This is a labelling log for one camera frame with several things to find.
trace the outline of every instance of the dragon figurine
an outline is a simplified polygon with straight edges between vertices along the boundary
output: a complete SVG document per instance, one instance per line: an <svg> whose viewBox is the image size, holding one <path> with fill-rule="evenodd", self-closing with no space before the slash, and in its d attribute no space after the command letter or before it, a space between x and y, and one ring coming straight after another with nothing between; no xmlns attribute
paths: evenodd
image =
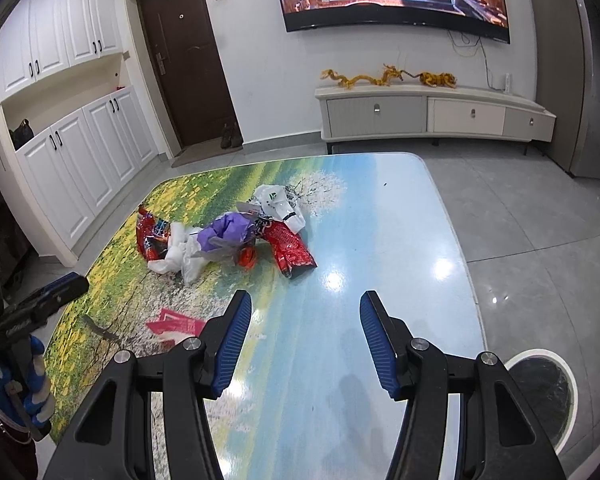
<svg viewBox="0 0 600 480"><path fill-rule="evenodd" d="M393 65L384 66L384 72L382 73L382 77L380 79L376 79L375 77L364 74L360 74L355 76L353 79L349 79L346 76L339 75L331 68L328 70L323 70L322 74L320 74L320 79L327 79L328 77L334 81L337 81L338 86L347 89L352 89L360 80L369 81L372 85L376 86L391 86L391 79L399 79L400 81L403 81L402 72Z"/></svg>
<svg viewBox="0 0 600 480"><path fill-rule="evenodd" d="M400 70L400 74L406 74L414 79L419 79L422 84L427 86L448 86L449 88L455 88L458 80L453 74L443 72L442 74L432 74L431 72L420 72L419 74L413 75L406 70Z"/></svg>

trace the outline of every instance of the brown door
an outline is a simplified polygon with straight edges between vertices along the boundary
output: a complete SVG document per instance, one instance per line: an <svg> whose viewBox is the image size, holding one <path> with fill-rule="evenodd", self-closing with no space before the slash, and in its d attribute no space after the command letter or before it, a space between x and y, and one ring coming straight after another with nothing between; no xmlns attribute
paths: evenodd
<svg viewBox="0 0 600 480"><path fill-rule="evenodd" d="M182 147L237 124L205 0L138 0L162 97Z"/></svg>

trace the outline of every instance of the trash pile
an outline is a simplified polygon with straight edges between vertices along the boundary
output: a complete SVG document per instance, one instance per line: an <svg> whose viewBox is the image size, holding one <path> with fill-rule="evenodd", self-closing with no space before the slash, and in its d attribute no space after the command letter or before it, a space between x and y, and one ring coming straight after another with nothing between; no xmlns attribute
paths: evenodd
<svg viewBox="0 0 600 480"><path fill-rule="evenodd" d="M138 251L149 270L181 272L187 285L202 275L209 262L252 269L257 240L271 245L278 268L288 278L317 267L298 234L306 221L291 188L259 186L248 202L238 202L236 207L238 211L226 212L199 228L157 218L141 204L136 220Z"/></svg>

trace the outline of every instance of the door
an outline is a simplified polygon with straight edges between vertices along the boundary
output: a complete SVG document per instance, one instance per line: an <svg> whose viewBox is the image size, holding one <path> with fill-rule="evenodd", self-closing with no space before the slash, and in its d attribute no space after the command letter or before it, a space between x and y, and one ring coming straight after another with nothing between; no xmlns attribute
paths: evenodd
<svg viewBox="0 0 600 480"><path fill-rule="evenodd" d="M27 183L62 241L73 247L93 221L94 215L52 140L51 129L36 135L16 156Z"/></svg>
<svg viewBox="0 0 600 480"><path fill-rule="evenodd" d="M89 0L62 0L64 43L70 64L78 64L99 57Z"/></svg>
<svg viewBox="0 0 600 480"><path fill-rule="evenodd" d="M113 0L89 0L91 23L101 56L120 52L120 34Z"/></svg>
<svg viewBox="0 0 600 480"><path fill-rule="evenodd" d="M118 191L107 171L107 161L93 142L82 110L77 110L51 126L58 152L75 185L95 215Z"/></svg>
<svg viewBox="0 0 600 480"><path fill-rule="evenodd" d="M116 105L115 117L120 131L124 134L139 168L144 168L158 154L158 149L149 133L149 126L144 120L136 92L133 88L123 88L113 92L111 97Z"/></svg>
<svg viewBox="0 0 600 480"><path fill-rule="evenodd" d="M0 102L35 80L29 46L29 0L20 0L0 30Z"/></svg>
<svg viewBox="0 0 600 480"><path fill-rule="evenodd" d="M36 80L69 66L60 6L61 0L30 0L29 37Z"/></svg>
<svg viewBox="0 0 600 480"><path fill-rule="evenodd" d="M111 178L117 189L120 189L139 171L139 163L132 155L131 149L115 118L116 105L111 96L104 96L82 108L89 125L94 142L100 148L104 160L107 161Z"/></svg>
<svg viewBox="0 0 600 480"><path fill-rule="evenodd" d="M236 124L205 0L138 0L154 71L181 145Z"/></svg>

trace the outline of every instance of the black bag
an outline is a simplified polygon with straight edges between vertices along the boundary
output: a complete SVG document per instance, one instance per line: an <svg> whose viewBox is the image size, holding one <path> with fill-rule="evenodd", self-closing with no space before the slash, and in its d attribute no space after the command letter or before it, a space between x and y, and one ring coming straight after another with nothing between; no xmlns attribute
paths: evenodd
<svg viewBox="0 0 600 480"><path fill-rule="evenodd" d="M33 130L31 129L31 126L29 126L29 121L26 119L20 123L20 126L16 128L15 132L9 130L9 133L11 134L11 142L13 142L13 147L16 150L33 139Z"/></svg>

